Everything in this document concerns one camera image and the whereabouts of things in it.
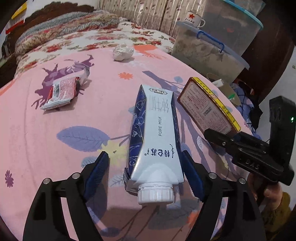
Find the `person right hand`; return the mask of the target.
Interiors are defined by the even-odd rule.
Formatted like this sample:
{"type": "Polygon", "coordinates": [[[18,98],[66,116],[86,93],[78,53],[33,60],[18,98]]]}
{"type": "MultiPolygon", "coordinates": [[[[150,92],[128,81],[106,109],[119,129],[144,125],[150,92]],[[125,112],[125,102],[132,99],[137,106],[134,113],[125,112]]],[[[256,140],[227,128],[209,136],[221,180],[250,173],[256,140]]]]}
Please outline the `person right hand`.
{"type": "Polygon", "coordinates": [[[264,200],[266,202],[266,207],[272,211],[276,210],[281,203],[283,191],[280,184],[269,185],[264,189],[264,192],[257,192],[255,186],[259,183],[259,178],[249,173],[247,181],[250,187],[251,192],[254,195],[255,200],[258,199],[258,195],[264,195],[264,200]]]}

